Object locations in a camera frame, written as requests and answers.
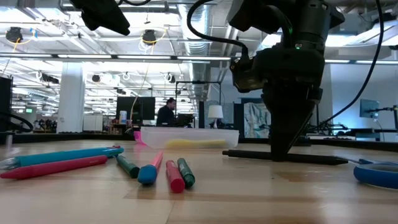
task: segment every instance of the marker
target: marker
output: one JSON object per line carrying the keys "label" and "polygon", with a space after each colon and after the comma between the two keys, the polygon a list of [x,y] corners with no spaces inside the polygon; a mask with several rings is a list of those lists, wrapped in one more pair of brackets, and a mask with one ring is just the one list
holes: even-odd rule
{"label": "marker", "polygon": [[102,147],[95,149],[80,149],[72,151],[50,152],[28,156],[16,156],[0,162],[0,169],[11,170],[18,167],[25,167],[48,162],[66,161],[71,159],[81,159],[93,156],[113,157],[124,152],[120,146]]}
{"label": "marker", "polygon": [[138,173],[138,182],[142,184],[153,184],[156,181],[157,171],[163,159],[163,152],[158,152],[151,164],[141,167]]}
{"label": "marker", "polygon": [[124,156],[118,155],[116,160],[118,161],[118,164],[126,171],[131,178],[137,178],[138,177],[138,172],[139,172],[139,167],[133,164],[132,162],[129,162]]}
{"label": "marker", "polygon": [[39,177],[57,172],[104,164],[107,160],[108,158],[106,156],[94,156],[68,161],[49,162],[16,168],[0,174],[0,177],[3,179],[28,179],[31,177]]}
{"label": "marker", "polygon": [[187,188],[192,187],[195,183],[195,176],[193,175],[191,169],[189,168],[187,162],[184,158],[179,158],[177,160],[178,169],[181,173],[182,179],[185,182]]}
{"label": "marker", "polygon": [[174,161],[166,162],[166,174],[172,191],[177,194],[181,193],[185,188],[185,183]]}

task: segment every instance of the white lamp shade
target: white lamp shade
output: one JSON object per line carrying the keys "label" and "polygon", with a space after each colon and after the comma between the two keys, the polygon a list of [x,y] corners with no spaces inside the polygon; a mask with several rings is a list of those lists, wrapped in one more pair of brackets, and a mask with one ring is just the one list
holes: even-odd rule
{"label": "white lamp shade", "polygon": [[208,118],[224,118],[223,107],[221,105],[211,105]]}

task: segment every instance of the table surface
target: table surface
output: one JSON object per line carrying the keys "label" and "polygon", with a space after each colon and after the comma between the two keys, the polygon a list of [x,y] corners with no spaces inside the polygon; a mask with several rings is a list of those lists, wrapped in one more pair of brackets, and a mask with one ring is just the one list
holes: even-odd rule
{"label": "table surface", "polygon": [[[63,141],[0,147],[1,159],[121,145],[146,165],[158,150],[133,141]],[[241,150],[269,150],[240,144]],[[221,149],[166,149],[157,182],[144,187],[115,159],[27,180],[0,179],[1,223],[398,223],[398,191],[359,184],[354,164],[321,166],[237,159]],[[393,152],[331,146],[295,147],[294,153],[398,161]],[[197,182],[182,194],[169,190],[165,162],[184,157]]]}

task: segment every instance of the man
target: man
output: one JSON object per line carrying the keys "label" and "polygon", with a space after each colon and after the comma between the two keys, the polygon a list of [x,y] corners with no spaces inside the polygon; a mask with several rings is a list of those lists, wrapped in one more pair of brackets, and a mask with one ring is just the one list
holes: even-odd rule
{"label": "man", "polygon": [[161,107],[157,112],[156,126],[173,126],[174,125],[174,112],[175,99],[170,98],[167,100],[165,106]]}

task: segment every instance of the green marker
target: green marker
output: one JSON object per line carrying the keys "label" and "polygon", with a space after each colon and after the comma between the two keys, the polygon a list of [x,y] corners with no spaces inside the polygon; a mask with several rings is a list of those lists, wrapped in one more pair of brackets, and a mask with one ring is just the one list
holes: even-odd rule
{"label": "green marker", "polygon": [[126,171],[131,178],[137,178],[139,173],[139,167],[129,162],[124,156],[119,155],[116,160],[118,164]]}
{"label": "green marker", "polygon": [[178,164],[178,170],[180,171],[181,176],[184,179],[185,187],[186,188],[192,187],[193,184],[195,183],[195,176],[193,175],[187,162],[185,161],[184,158],[179,158],[177,160],[177,164]]}

